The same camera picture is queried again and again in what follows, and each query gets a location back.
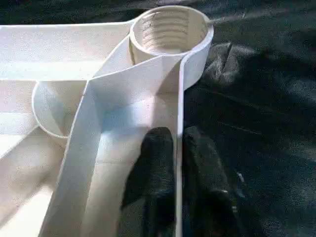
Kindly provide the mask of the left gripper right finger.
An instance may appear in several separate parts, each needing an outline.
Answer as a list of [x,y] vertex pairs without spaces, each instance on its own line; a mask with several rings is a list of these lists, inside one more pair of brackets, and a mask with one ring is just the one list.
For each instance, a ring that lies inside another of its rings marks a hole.
[[213,140],[191,126],[184,130],[182,147],[183,236],[246,236]]

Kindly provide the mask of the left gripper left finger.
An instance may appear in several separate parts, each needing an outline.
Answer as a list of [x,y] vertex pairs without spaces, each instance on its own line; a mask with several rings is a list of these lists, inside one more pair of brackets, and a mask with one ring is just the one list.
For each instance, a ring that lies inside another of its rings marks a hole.
[[172,237],[175,227],[173,138],[167,127],[149,130],[125,182],[120,236]]

